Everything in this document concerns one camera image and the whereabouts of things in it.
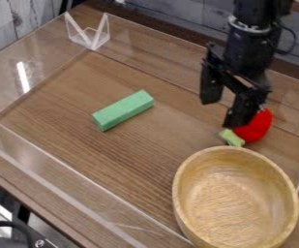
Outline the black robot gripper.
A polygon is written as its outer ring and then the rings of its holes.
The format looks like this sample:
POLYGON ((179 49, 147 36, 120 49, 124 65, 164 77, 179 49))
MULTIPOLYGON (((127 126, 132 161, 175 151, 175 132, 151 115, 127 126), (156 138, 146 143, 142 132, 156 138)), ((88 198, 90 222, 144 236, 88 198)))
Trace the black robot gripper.
POLYGON ((275 22, 264 26, 228 18, 230 34, 226 47, 207 44, 202 64, 199 99, 204 105, 218 103, 223 89, 235 93, 223 126, 238 128, 250 123, 272 92, 266 70, 278 50, 280 27, 275 22))

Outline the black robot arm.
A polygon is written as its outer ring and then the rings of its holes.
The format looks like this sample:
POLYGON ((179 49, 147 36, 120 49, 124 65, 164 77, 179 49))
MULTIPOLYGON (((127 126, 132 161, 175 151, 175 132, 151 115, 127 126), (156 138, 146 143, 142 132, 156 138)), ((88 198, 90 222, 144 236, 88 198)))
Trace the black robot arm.
POLYGON ((251 122, 272 92, 266 71, 274 56, 286 53, 278 47, 280 33, 287 29, 280 19, 290 15, 292 3, 294 0, 234 0, 227 44, 206 46, 199 99, 208 105, 222 100, 226 89, 235 93, 226 128, 251 122))

